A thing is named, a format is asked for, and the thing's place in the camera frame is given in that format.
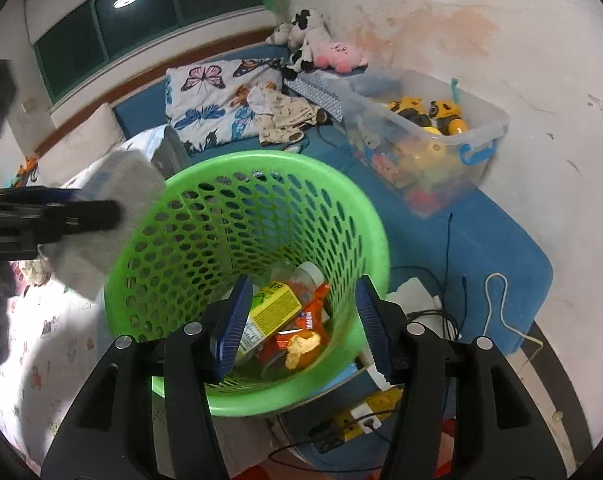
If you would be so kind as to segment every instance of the window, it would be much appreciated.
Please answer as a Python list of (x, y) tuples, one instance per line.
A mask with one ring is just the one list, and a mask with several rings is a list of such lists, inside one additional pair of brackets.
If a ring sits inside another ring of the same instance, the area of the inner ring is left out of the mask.
[(53, 101), (105, 62), (87, 2), (64, 17), (35, 44), (39, 69)]
[(89, 0), (35, 44), (53, 103), (91, 74), (155, 38), (261, 0)]
[(178, 26), (173, 0), (95, 0), (95, 8), (109, 57)]

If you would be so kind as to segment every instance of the pink plush toy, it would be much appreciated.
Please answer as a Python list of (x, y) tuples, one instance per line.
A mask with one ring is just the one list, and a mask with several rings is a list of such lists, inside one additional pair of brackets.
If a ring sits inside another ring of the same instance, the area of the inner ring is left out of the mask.
[(368, 65), (359, 47), (343, 41), (318, 44), (313, 50), (313, 58), (317, 68), (331, 66), (340, 74), (350, 74), (355, 68)]

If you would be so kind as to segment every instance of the pink butterfly print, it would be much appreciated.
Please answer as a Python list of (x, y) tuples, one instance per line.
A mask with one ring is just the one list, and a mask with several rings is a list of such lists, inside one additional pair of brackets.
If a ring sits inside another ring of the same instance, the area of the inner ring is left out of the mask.
[(186, 79), (184, 86), (182, 86), (182, 92), (190, 90), (199, 84), (202, 86), (197, 89), (197, 92), (199, 92), (202, 87), (205, 88), (206, 84), (211, 84), (217, 88), (226, 88), (221, 74), (222, 67), (219, 65), (196, 66), (188, 73), (188, 78)]

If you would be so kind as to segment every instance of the white cable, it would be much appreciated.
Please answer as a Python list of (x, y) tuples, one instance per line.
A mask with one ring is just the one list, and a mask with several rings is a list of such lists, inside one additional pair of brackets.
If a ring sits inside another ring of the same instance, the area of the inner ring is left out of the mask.
[(521, 371), (523, 370), (523, 368), (530, 361), (532, 361), (534, 358), (537, 357), (537, 354), (543, 348), (543, 341), (540, 341), (539, 339), (537, 339), (535, 337), (525, 334), (525, 333), (521, 332), (520, 330), (517, 330), (515, 327), (508, 325), (508, 323), (505, 322), (504, 305), (505, 305), (505, 295), (508, 292), (508, 278), (505, 277), (501, 272), (493, 272), (492, 274), (489, 274), (486, 277), (486, 281), (484, 282), (484, 294), (486, 295), (486, 302), (488, 303), (488, 316), (486, 316), (486, 324), (484, 325), (484, 332), (482, 332), (482, 335), (486, 335), (486, 332), (488, 332), (488, 325), (490, 324), (490, 319), (493, 317), (493, 303), (490, 299), (490, 294), (488, 293), (488, 282), (492, 278), (501, 278), (502, 280), (504, 280), (504, 292), (502, 293), (502, 301), (501, 301), (501, 305), (499, 306), (499, 319), (501, 319), (502, 325), (504, 325), (511, 332), (515, 332), (518, 336), (523, 337), (524, 339), (527, 339), (528, 341), (531, 341), (531, 342), (539, 345), (539, 348), (537, 348), (536, 351), (533, 352), (533, 355), (531, 356), (531, 358), (526, 359), (525, 363), (521, 366), (521, 368), (517, 372), (517, 375), (519, 375), (519, 374), (521, 374)]

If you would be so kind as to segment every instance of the black floor trim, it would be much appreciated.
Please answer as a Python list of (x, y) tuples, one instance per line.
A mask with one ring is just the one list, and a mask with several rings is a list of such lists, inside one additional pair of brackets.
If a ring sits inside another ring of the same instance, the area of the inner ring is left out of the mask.
[[(593, 452), (593, 441), (585, 420), (584, 409), (561, 361), (536, 323), (533, 323), (528, 334), (544, 343), (543, 349), (531, 364), (544, 388), (546, 388), (555, 408), (564, 414), (562, 423), (573, 449), (575, 462), (579, 466)], [(521, 350), (528, 358), (533, 355), (537, 348), (539, 347), (535, 343), (527, 340), (524, 340), (521, 345)]]

